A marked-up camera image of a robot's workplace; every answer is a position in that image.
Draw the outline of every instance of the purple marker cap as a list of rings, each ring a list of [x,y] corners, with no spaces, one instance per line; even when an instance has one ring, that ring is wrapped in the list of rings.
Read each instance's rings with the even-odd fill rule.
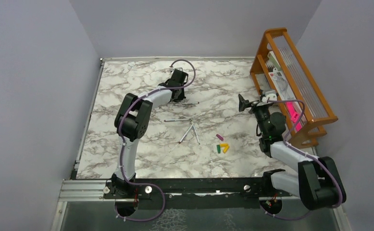
[[[220,136],[220,135],[216,135],[221,141],[224,141],[224,138],[222,137],[222,136]]]

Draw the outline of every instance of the floor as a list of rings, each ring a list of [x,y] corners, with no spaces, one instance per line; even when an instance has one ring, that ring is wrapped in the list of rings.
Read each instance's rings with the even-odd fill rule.
[[[119,150],[119,137],[113,121],[124,96],[129,92],[141,94],[167,80],[171,62],[105,63],[79,164],[78,179],[111,177],[118,163]],[[259,150],[254,116],[247,111],[238,111],[239,93],[250,101],[258,98],[249,75],[252,60],[192,63],[197,77],[186,88],[185,102],[199,104],[169,103],[152,111],[148,130],[137,150],[137,178],[256,177],[277,168],[295,173]],[[178,62],[175,67],[182,67],[192,77],[189,65]],[[163,122],[171,118],[193,118],[200,145],[193,132],[178,144],[189,122]],[[216,145],[220,140],[216,134],[222,135],[224,142],[230,146],[225,154],[217,153]]]

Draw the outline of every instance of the pink object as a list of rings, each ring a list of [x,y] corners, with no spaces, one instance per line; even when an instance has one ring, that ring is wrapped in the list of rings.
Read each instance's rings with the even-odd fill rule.
[[[299,113],[293,107],[293,103],[286,103],[287,110],[290,114],[290,120],[292,120],[293,124],[299,119]],[[302,128],[300,122],[296,125],[296,131],[299,131]]]
[[[222,137],[222,136],[220,136],[220,135],[216,135],[221,141],[224,141],[224,138]]]

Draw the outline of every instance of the round bolt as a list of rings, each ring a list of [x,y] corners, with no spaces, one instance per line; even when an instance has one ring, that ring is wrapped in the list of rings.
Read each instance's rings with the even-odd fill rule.
[[[244,191],[246,191],[247,193],[250,192],[250,186],[249,185],[245,185],[244,186]]]
[[[151,188],[150,186],[146,186],[146,188],[145,188],[145,192],[146,192],[147,194],[151,193],[151,190],[152,190],[152,188]]]
[[[110,193],[110,192],[111,192],[111,190],[109,189],[108,186],[105,186],[105,188],[103,188],[103,193],[104,193],[104,194],[108,194],[108,193]]]

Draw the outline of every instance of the cable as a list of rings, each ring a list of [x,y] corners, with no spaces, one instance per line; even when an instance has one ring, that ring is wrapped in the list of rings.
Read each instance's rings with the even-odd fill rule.
[[[120,152],[120,158],[119,158],[119,165],[120,166],[123,166],[123,153],[124,153],[124,150],[125,150],[125,145],[126,145],[126,142],[125,142],[125,137],[123,136],[122,134],[122,126],[123,126],[123,123],[125,121],[125,118],[128,116],[129,112],[132,110],[132,108],[139,102],[141,101],[142,99],[148,97],[149,95],[152,95],[152,94],[155,94],[156,92],[159,92],[161,90],[178,90],[178,89],[183,89],[183,88],[186,88],[188,86],[190,86],[194,80],[196,79],[196,69],[194,68],[193,64],[190,63],[190,61],[188,60],[185,60],[185,59],[177,59],[175,60],[171,65],[170,67],[173,67],[173,65],[179,61],[183,61],[183,62],[186,62],[188,63],[192,68],[193,68],[193,72],[194,72],[194,76],[193,76],[193,79],[187,83],[186,85],[184,86],[181,86],[181,87],[172,87],[172,88],[161,88],[161,89],[155,89],[149,93],[147,93],[146,95],[143,95],[141,97],[139,97],[137,100],[135,100],[133,102],[133,104],[130,105],[130,107],[128,108],[128,110],[125,112],[124,116],[122,117],[122,120],[118,126],[118,133],[119,133],[119,136],[122,138],[122,148],[121,148],[121,152]],[[152,216],[151,218],[148,218],[148,219],[135,219],[135,218],[126,218],[126,217],[122,217],[121,215],[118,214],[117,210],[115,209],[116,213],[117,213],[117,218],[123,218],[124,220],[130,220],[130,221],[140,221],[140,222],[146,222],[146,221],[151,221],[151,220],[154,220],[156,218],[158,218],[163,212],[164,212],[164,208],[165,208],[165,204],[166,204],[166,197],[164,196],[164,193],[163,193],[163,190],[155,185],[155,184],[150,184],[150,183],[134,183],[134,182],[130,182],[127,178],[126,178],[126,175],[125,175],[125,171],[124,171],[124,168],[121,167],[121,173],[122,173],[122,176],[125,180],[126,183],[128,184],[131,184],[131,185],[135,185],[135,186],[141,186],[141,185],[147,185],[147,186],[151,186],[151,187],[154,187],[156,189],[158,189],[160,191],[160,194],[162,195],[162,198],[163,198],[163,205],[162,205],[162,208],[160,209],[160,211]]]
[[[341,191],[341,188],[337,182],[336,179],[334,179],[334,176],[330,173],[330,171],[319,161],[318,158],[312,156],[312,155],[309,155],[307,153],[305,153],[304,151],[302,150],[299,150],[295,147],[293,147],[290,143],[287,142],[287,137],[289,136],[289,134],[295,129],[296,125],[300,122],[300,120],[302,119],[303,115],[304,115],[304,111],[305,111],[305,103],[302,101],[302,100],[277,100],[277,101],[272,101],[272,100],[268,100],[268,102],[271,102],[271,103],[292,103],[292,102],[298,102],[300,104],[302,104],[302,111],[300,113],[300,116],[299,118],[297,119],[297,121],[293,124],[292,128],[289,130],[288,133],[286,133],[286,135],[284,136],[283,138],[283,143],[286,145],[286,147],[290,148],[291,150],[299,153],[300,155],[306,157],[306,158],[310,158],[312,159],[313,161],[315,161],[323,170],[324,172],[327,173],[327,175],[330,177],[331,181],[334,183],[334,186],[336,187],[337,191],[338,191],[338,202],[337,204],[335,204],[332,208],[337,208],[339,207],[342,203],[343,203],[343,194],[342,194],[342,191]],[[311,214],[311,211],[308,211],[305,215],[303,216],[300,216],[298,218],[283,218],[283,217],[279,217],[279,216],[276,216],[275,214],[271,214],[269,212],[267,212],[263,207],[262,209],[265,211],[265,214],[271,216],[271,217],[274,217],[274,218],[277,218],[277,219],[280,219],[280,220],[300,220],[300,219],[303,219],[305,217],[307,217],[308,215]]]

